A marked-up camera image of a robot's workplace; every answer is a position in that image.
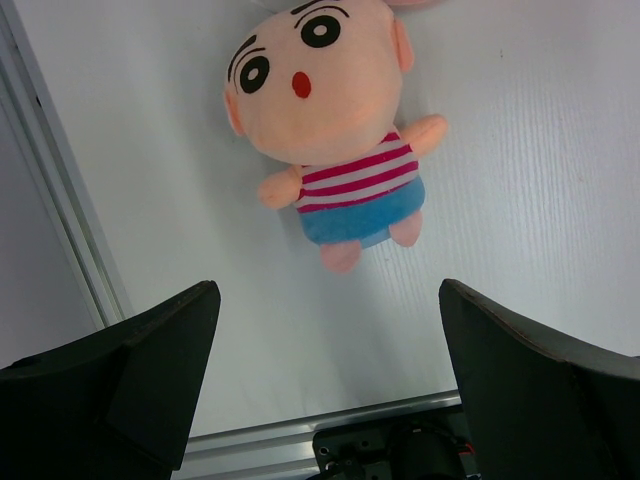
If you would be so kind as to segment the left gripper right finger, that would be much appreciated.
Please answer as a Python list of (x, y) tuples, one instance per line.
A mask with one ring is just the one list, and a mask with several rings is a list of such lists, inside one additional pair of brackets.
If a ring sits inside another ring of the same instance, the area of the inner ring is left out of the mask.
[(440, 312), (485, 479), (636, 479), (639, 360), (507, 309), (457, 280)]

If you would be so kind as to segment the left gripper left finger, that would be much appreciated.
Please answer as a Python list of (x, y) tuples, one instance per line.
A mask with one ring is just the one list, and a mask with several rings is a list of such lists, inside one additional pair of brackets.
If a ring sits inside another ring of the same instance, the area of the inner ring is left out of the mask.
[(1, 371), (4, 479), (168, 479), (181, 468), (221, 296), (200, 282)]

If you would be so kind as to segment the peach boy plush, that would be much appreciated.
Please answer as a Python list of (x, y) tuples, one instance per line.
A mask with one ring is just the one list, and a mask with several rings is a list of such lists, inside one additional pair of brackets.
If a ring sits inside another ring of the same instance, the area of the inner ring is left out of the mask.
[(395, 123), (410, 38), (387, 1), (308, 1), (256, 26), (234, 53), (224, 101), (229, 123), (285, 164), (258, 196), (293, 207), (324, 266), (347, 273), (386, 240), (413, 246), (422, 229), (420, 159), (448, 124)]

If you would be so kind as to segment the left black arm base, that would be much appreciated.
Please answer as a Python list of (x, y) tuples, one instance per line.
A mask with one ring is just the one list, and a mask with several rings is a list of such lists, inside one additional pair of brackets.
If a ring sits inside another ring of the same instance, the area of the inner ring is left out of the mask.
[(325, 429), (312, 480), (480, 479), (460, 405)]

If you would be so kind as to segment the aluminium mounting rail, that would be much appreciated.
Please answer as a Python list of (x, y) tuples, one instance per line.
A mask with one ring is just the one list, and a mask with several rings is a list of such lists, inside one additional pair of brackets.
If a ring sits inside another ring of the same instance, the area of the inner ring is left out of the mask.
[(158, 458), (177, 418), (253, 426), (454, 386), (443, 335), (410, 319), (426, 188), (385, 2), (13, 9), (138, 309), (90, 338), (102, 429)]

